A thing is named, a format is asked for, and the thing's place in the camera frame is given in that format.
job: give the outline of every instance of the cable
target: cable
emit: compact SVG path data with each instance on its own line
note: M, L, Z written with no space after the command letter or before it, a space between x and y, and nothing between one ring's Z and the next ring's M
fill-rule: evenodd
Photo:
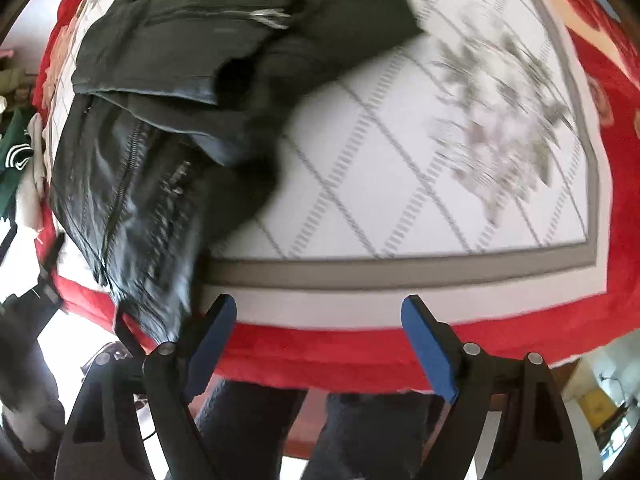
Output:
M605 377L603 374L600 374L600 380L602 381L617 381L620 385L620 392L622 392L622 404L626 406L626 394L625 389L622 387L622 382L620 382L619 378L616 377Z

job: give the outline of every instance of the floral print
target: floral print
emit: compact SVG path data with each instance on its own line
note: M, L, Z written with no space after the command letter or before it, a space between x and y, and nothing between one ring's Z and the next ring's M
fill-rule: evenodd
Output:
M598 80L588 74L587 83L589 85L589 90L591 91L591 97L593 97L593 102L596 105L596 110L598 111L600 126L602 128L609 128L610 126L613 126L615 120L613 118L611 103L609 102L607 93L604 91Z
M434 140L455 179L497 224L507 200L527 201L551 184L555 129L571 125L544 62L497 14L469 7L463 23L462 43L441 43L442 61L435 63L446 90L440 101L459 119L441 120L447 128Z

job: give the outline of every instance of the metal zipper pull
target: metal zipper pull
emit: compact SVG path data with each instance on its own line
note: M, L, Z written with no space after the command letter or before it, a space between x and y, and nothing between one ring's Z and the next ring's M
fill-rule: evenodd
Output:
M172 177L164 185L164 189L169 193L181 195L183 193L183 189L181 186L178 186L178 183L187 175L187 170L190 166L191 163L186 160L180 166L178 166L178 168L174 171Z
M252 20L262 23L267 27L285 30L289 28L289 24L285 23L291 18L290 14L283 12L283 9L258 9L249 13Z

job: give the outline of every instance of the mattress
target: mattress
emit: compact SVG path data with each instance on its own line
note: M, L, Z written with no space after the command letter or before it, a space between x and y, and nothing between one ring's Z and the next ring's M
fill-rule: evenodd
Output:
M210 248L202 310L227 292L239 314L220 373L425 389L399 328L416 293L461 338L509 357L558 363L623 330L580 340L597 310L581 305L607 290L612 182L564 25L547 0L409 1L425 34L306 97L272 200ZM112 2L86 0L78 17L49 164L82 37ZM76 310L110 323L113 305L70 242L58 273Z

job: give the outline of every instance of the black leather jacket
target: black leather jacket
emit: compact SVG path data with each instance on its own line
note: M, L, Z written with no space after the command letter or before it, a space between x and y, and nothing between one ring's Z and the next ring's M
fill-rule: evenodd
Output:
M405 0L116 0L78 54L50 204L118 307L175 340L204 249L274 189L292 108L418 33Z

